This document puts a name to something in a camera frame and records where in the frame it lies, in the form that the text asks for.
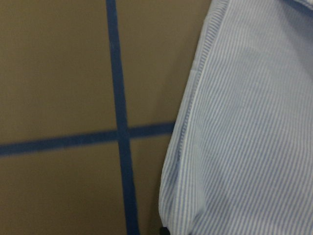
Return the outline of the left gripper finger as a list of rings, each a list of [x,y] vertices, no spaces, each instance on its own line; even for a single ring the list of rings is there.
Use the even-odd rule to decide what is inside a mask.
[[[159,229],[159,235],[169,235],[169,230],[166,227],[161,227]]]

